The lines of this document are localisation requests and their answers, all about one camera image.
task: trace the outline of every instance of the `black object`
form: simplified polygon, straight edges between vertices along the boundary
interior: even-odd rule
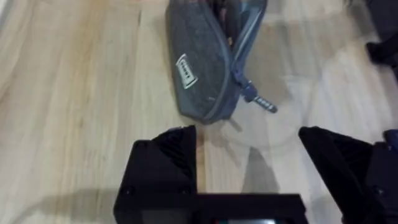
[[[171,0],[166,12],[170,61],[181,114],[202,123],[228,119],[240,94],[268,111],[244,75],[267,0]]]
[[[398,65],[398,1],[365,1],[381,40],[380,43],[366,45],[371,61],[391,66],[398,75],[398,71],[395,69]]]
[[[307,223],[299,195],[198,194],[195,154],[194,126],[135,142],[114,206],[117,223]]]
[[[318,127],[299,136],[344,224],[398,223],[398,152]]]
[[[392,129],[385,131],[383,136],[390,149],[398,152],[398,130]]]

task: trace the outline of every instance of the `white label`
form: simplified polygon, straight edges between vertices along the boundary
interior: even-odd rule
[[[191,71],[191,66],[188,63],[188,57],[186,54],[181,55],[175,65],[180,72],[182,86],[184,87],[184,89],[190,88],[198,81],[198,78],[194,76]]]

